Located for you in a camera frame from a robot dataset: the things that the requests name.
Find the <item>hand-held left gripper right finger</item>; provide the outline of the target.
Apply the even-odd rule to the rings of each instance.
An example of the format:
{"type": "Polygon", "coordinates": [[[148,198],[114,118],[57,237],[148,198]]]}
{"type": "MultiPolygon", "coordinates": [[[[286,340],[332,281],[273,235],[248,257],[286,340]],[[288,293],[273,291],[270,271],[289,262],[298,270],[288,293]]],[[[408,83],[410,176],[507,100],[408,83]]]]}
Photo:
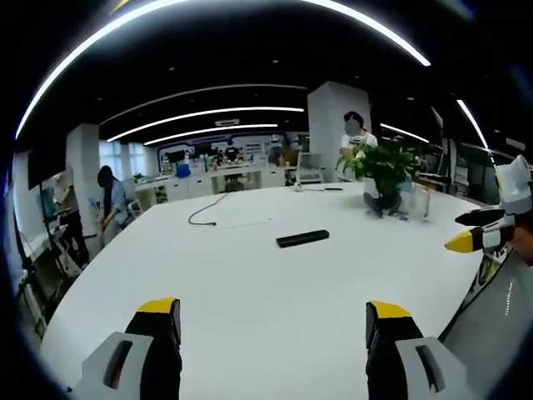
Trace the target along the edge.
{"type": "Polygon", "coordinates": [[[477,399],[466,367],[411,314],[392,303],[366,304],[366,376],[370,399],[477,399]]]}

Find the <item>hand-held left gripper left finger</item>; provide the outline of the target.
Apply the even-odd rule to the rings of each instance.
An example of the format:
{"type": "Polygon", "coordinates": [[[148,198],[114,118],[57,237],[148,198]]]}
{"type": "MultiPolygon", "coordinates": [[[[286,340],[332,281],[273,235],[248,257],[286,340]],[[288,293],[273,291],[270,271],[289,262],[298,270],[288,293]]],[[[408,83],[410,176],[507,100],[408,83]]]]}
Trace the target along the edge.
{"type": "Polygon", "coordinates": [[[82,363],[73,399],[178,399],[181,304],[166,297],[141,305],[123,332],[114,332],[82,363]]]}

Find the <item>person's right hand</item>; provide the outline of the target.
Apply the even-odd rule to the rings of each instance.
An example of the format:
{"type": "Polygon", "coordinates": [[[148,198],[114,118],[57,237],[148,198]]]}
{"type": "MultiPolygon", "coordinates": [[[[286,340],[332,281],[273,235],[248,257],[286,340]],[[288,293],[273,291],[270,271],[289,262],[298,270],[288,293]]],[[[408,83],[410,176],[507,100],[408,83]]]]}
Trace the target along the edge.
{"type": "Polygon", "coordinates": [[[526,220],[516,225],[511,245],[523,261],[531,267],[533,263],[533,228],[531,220],[526,220]]]}

